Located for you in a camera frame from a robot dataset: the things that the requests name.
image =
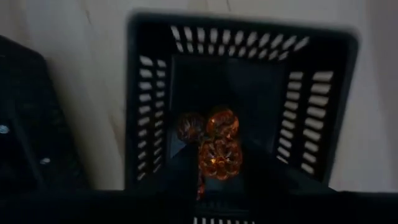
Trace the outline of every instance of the metal screw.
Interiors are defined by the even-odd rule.
[[[40,161],[40,164],[42,164],[42,165],[46,165],[46,164],[48,164],[48,163],[50,163],[51,162],[51,159],[50,158],[44,158],[44,159],[42,159],[41,161]]]
[[[0,125],[0,134],[7,134],[10,129],[5,125]]]

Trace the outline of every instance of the black plastic crate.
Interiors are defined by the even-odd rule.
[[[218,105],[237,113],[243,148],[328,183],[358,50],[352,34],[140,13],[127,44],[127,189],[184,147],[174,133],[181,113]]]
[[[89,188],[43,56],[0,37],[0,94],[3,159],[25,172],[15,179],[34,179],[31,190]]]

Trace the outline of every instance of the screw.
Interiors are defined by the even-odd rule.
[[[42,165],[46,165],[46,164],[48,164],[49,162],[51,162],[51,160],[50,160],[50,158],[44,158],[44,159],[42,159],[41,161],[40,161],[40,164],[42,164]]]
[[[5,125],[0,125],[0,134],[7,134],[10,129]]]

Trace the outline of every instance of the black plastic basket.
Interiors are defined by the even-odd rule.
[[[0,185],[16,193],[89,188],[46,61],[1,36],[0,125],[8,129],[0,137],[0,176],[7,173]]]
[[[126,188],[183,144],[183,112],[228,105],[243,147],[327,183],[358,43],[348,32],[165,14],[129,21]]]

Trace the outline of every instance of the basket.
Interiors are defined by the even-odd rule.
[[[0,95],[0,125],[8,129],[0,134],[0,175],[13,173],[6,179],[24,192],[88,189],[46,61],[1,36]]]
[[[238,115],[243,147],[328,182],[358,48],[349,32],[140,13],[127,44],[127,189],[184,146],[181,113],[218,105]]]

